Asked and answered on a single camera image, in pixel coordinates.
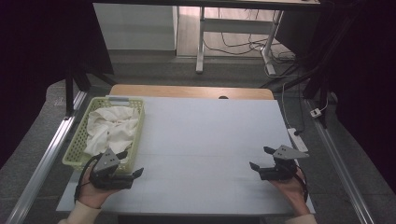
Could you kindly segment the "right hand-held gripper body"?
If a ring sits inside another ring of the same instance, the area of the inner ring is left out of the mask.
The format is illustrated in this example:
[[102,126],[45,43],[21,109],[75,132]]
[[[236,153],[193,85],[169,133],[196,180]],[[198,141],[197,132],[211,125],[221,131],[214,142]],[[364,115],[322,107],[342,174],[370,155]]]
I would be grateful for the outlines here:
[[275,165],[270,168],[261,168],[259,175],[261,180],[289,180],[297,173],[296,159],[305,159],[309,155],[294,149],[281,145],[272,155]]

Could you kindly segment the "person's right hand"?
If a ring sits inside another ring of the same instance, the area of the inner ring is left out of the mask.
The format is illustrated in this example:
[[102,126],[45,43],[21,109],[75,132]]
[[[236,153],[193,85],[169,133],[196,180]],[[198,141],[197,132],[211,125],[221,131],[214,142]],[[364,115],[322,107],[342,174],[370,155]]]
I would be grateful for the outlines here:
[[303,187],[295,177],[285,181],[271,180],[270,183],[286,198],[296,217],[310,214],[304,200]]

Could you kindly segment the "person's left hand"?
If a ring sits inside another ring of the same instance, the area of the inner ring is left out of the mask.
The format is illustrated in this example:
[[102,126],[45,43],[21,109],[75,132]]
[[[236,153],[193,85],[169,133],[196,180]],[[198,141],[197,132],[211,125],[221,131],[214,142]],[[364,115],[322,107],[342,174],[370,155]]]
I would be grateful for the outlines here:
[[118,189],[97,189],[90,181],[91,167],[89,167],[80,183],[78,201],[93,209],[100,209],[106,199],[119,192]]

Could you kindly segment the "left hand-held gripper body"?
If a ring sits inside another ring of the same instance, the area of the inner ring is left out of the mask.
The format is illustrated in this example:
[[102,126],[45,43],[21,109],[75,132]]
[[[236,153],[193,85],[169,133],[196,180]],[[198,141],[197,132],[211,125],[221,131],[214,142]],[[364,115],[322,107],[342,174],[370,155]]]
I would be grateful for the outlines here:
[[117,175],[120,161],[111,148],[102,153],[92,167],[90,181],[97,189],[130,189],[132,175]]

